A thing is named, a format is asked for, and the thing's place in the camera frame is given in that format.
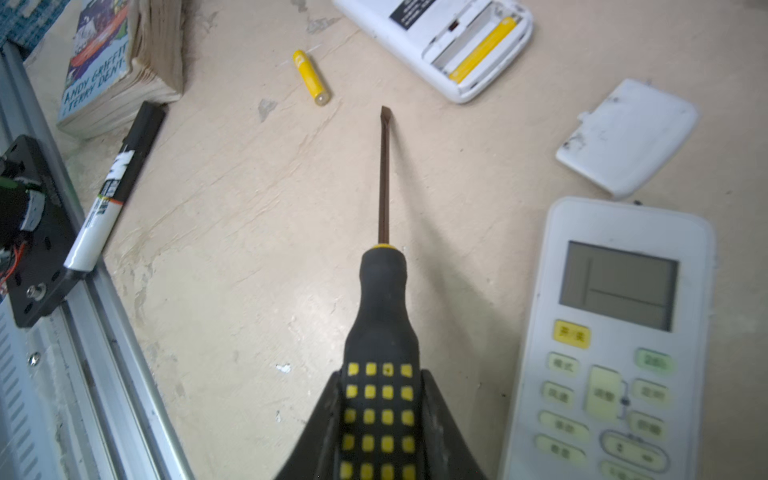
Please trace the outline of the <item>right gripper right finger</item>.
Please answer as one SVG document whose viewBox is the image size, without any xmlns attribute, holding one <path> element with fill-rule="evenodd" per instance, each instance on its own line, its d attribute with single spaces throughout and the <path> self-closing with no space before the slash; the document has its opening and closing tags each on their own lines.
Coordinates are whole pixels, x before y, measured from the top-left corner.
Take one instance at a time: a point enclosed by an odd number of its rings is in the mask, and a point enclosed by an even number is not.
<svg viewBox="0 0 768 480">
<path fill-rule="evenodd" d="M 421 382 L 425 479 L 487 479 L 428 370 L 421 371 Z"/>
</svg>

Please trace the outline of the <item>white remote with green buttons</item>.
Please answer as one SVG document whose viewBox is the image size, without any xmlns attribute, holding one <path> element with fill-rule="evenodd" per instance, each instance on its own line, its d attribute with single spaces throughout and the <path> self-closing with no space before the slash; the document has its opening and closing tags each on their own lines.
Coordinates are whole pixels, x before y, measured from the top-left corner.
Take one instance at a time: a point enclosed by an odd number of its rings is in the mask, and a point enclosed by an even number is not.
<svg viewBox="0 0 768 480">
<path fill-rule="evenodd" d="M 500 478 L 695 477 L 715 259 L 691 214 L 550 208 Z"/>
</svg>

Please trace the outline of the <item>black yellow handled screwdriver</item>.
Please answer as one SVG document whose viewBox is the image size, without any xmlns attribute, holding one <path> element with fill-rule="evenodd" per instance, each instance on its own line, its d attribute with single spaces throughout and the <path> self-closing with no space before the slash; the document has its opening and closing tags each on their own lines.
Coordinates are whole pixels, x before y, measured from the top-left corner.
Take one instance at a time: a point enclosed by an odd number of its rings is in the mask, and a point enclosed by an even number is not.
<svg viewBox="0 0 768 480">
<path fill-rule="evenodd" d="M 421 476 L 419 345 L 406 308 L 407 263 L 390 242 L 390 133 L 383 107 L 377 242 L 361 259 L 361 298 L 342 365 L 337 479 Z"/>
</svg>

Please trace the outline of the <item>white remote with red buttons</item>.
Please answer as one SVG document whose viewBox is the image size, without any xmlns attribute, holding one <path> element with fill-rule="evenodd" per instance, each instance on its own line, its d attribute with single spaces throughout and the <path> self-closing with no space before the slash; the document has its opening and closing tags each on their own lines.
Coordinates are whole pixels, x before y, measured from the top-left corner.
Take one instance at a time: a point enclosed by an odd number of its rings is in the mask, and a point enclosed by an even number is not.
<svg viewBox="0 0 768 480">
<path fill-rule="evenodd" d="M 510 0 L 337 0 L 335 7 L 449 101 L 473 100 L 532 38 L 529 9 Z M 460 84 L 450 73 L 500 23 L 516 28 Z"/>
</svg>

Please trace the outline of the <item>white battery cover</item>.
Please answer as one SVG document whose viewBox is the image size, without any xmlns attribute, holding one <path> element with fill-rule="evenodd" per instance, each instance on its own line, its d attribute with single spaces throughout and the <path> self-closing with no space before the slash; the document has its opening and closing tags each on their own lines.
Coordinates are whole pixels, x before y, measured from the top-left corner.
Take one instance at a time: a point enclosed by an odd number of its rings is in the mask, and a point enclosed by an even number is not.
<svg viewBox="0 0 768 480">
<path fill-rule="evenodd" d="M 699 120 L 694 104 L 647 83 L 623 80 L 556 151 L 574 172 L 624 200 L 679 150 Z"/>
</svg>

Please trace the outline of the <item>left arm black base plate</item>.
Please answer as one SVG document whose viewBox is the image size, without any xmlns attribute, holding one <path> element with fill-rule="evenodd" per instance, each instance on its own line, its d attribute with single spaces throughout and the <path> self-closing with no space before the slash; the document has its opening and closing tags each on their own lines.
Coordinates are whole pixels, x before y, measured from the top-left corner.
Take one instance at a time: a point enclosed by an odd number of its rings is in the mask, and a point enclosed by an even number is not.
<svg viewBox="0 0 768 480">
<path fill-rule="evenodd" d="M 64 267 L 75 231 L 39 142 L 27 135 L 1 155 L 1 269 L 16 325 L 33 327 L 77 282 Z"/>
</svg>

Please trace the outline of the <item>yellow battery one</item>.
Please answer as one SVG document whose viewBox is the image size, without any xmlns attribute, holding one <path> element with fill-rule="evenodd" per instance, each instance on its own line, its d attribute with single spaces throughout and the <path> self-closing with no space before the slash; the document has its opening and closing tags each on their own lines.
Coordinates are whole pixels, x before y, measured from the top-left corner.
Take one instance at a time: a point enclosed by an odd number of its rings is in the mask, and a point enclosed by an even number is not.
<svg viewBox="0 0 768 480">
<path fill-rule="evenodd" d="M 330 94 L 309 55 L 302 50 L 296 50 L 292 60 L 315 104 L 325 106 L 330 100 Z"/>
</svg>

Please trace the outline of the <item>yellow battery two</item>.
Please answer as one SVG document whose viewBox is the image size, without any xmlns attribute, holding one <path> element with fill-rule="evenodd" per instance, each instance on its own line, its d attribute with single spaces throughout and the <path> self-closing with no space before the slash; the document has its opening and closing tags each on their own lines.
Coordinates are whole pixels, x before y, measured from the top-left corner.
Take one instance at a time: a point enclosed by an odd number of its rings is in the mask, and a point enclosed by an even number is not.
<svg viewBox="0 0 768 480">
<path fill-rule="evenodd" d="M 456 84 L 462 83 L 475 68 L 516 28 L 518 21 L 511 16 L 504 17 L 500 23 L 464 58 L 450 73 L 449 79 Z"/>
</svg>

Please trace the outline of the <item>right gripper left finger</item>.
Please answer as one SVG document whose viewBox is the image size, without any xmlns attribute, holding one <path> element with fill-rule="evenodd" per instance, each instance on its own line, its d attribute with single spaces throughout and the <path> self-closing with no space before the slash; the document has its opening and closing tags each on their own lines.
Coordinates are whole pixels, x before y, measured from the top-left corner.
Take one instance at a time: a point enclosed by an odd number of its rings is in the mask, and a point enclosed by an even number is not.
<svg viewBox="0 0 768 480">
<path fill-rule="evenodd" d="M 275 476 L 276 479 L 334 478 L 341 405 L 341 376 L 339 372 L 333 372 L 293 451 Z"/>
</svg>

